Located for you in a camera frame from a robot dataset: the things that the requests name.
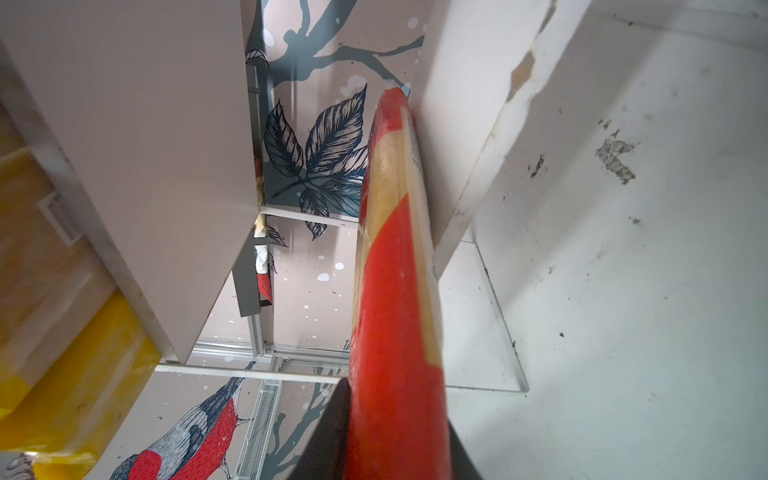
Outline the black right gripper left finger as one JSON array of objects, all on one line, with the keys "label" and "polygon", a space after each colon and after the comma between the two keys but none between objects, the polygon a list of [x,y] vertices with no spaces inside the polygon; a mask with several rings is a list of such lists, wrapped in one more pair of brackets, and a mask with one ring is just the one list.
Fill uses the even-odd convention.
[{"label": "black right gripper left finger", "polygon": [[351,388],[347,379],[336,385],[319,423],[289,480],[344,478]]}]

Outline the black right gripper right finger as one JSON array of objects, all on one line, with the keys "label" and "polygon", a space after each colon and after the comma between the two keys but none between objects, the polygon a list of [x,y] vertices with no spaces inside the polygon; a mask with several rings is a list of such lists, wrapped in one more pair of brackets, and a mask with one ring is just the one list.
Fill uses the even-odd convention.
[{"label": "black right gripper right finger", "polygon": [[449,442],[451,454],[451,469],[454,480],[481,480],[474,463],[470,459],[464,445],[462,444],[456,430],[451,422],[449,425]]}]

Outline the red spaghetti pack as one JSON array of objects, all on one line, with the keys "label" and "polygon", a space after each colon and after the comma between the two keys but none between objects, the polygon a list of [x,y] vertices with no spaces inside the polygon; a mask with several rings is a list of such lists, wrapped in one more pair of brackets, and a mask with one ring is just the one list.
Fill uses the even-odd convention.
[{"label": "red spaghetti pack", "polygon": [[452,476],[443,328],[408,100],[382,94],[368,145],[356,259],[348,479]]}]

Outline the white two-tier shelf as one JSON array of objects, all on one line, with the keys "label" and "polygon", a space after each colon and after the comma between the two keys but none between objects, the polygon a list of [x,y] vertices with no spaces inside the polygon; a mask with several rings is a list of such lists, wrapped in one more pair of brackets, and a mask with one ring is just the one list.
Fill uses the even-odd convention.
[{"label": "white two-tier shelf", "polygon": [[[588,10],[447,1],[411,96],[442,274]],[[1,100],[170,364],[259,208],[236,1],[5,1]]]}]

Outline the red cassava chips bag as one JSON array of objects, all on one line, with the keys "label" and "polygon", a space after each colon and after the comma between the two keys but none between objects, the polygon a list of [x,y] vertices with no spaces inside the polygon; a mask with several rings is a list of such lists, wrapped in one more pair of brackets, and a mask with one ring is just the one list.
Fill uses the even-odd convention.
[{"label": "red cassava chips bag", "polygon": [[263,300],[272,302],[269,234],[264,214],[259,214],[255,221],[253,238],[258,291]]}]

